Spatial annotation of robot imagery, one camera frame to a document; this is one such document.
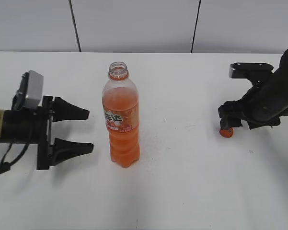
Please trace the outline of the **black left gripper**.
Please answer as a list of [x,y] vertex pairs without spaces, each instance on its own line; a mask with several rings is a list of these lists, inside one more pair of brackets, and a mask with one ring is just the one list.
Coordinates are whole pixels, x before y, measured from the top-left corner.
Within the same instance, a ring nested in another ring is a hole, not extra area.
[[52,140],[52,121],[87,120],[89,110],[68,103],[60,97],[43,96],[42,105],[34,113],[34,134],[32,143],[37,144],[37,170],[49,170],[66,160],[90,154],[92,143],[70,142],[55,138]]

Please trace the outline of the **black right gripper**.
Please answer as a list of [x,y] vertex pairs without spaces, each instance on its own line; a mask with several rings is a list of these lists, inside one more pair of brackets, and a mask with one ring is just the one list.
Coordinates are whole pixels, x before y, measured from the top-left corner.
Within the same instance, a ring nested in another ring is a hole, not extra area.
[[241,99],[226,101],[218,113],[221,130],[242,127],[242,120],[249,129],[276,127],[281,116],[288,116],[288,81],[251,88]]

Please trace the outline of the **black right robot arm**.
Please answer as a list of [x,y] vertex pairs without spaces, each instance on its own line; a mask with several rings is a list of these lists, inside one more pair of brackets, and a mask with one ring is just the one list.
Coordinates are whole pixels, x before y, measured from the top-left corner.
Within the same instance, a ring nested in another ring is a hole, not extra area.
[[288,49],[277,70],[267,63],[236,62],[230,65],[230,78],[247,79],[252,87],[237,101],[226,101],[218,108],[220,129],[249,129],[280,125],[280,117],[288,116]]

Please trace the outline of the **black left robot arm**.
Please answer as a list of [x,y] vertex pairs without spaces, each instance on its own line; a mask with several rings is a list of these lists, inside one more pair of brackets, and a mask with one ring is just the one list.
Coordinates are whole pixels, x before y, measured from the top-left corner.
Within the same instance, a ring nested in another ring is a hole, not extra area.
[[72,105],[60,97],[44,96],[42,105],[30,110],[0,110],[0,143],[24,144],[20,154],[11,162],[2,157],[0,174],[11,169],[31,144],[37,145],[37,170],[48,170],[66,160],[92,153],[92,143],[70,142],[56,138],[51,143],[52,123],[65,120],[86,120],[90,112]]

